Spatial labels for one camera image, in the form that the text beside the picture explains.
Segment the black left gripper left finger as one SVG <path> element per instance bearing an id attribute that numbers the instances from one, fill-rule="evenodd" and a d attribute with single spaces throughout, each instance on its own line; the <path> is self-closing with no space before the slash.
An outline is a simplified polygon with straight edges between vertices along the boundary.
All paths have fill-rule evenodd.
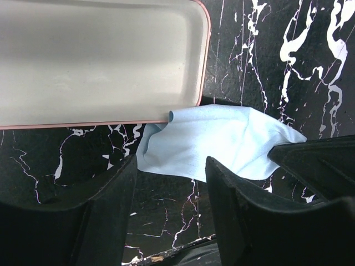
<path id="1" fill-rule="evenodd" d="M 2 265 L 121 265 L 137 177 L 126 157 L 43 203 L 1 187 Z"/>

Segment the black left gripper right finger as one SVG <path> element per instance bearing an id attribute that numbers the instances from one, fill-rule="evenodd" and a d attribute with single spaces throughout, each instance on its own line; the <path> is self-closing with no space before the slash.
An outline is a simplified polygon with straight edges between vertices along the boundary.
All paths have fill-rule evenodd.
<path id="1" fill-rule="evenodd" d="M 314 206 L 269 193 L 206 160 L 222 265 L 353 265 L 354 198 Z"/>

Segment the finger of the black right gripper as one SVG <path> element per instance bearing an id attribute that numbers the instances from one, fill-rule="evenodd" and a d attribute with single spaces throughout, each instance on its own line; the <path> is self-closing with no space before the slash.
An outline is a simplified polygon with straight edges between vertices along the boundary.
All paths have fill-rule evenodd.
<path id="1" fill-rule="evenodd" d="M 354 196 L 354 135 L 278 145 L 268 158 L 323 201 Z"/>

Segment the light blue cloth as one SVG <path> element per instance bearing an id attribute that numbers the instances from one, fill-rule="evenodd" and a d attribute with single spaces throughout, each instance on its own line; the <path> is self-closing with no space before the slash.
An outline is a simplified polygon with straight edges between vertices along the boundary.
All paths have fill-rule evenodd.
<path id="1" fill-rule="evenodd" d="M 297 130 L 251 107 L 204 105 L 169 113 L 166 124 L 147 124 L 138 169 L 206 182 L 207 157 L 240 177 L 265 180 L 278 169 L 268 157 L 277 145 L 305 142 Z"/>

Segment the pink glasses case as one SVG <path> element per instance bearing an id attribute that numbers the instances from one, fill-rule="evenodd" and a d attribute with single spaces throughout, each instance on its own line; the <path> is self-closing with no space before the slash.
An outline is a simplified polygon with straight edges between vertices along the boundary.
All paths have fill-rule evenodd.
<path id="1" fill-rule="evenodd" d="M 200 1 L 2 1 L 1 128 L 164 122 L 199 105 Z"/>

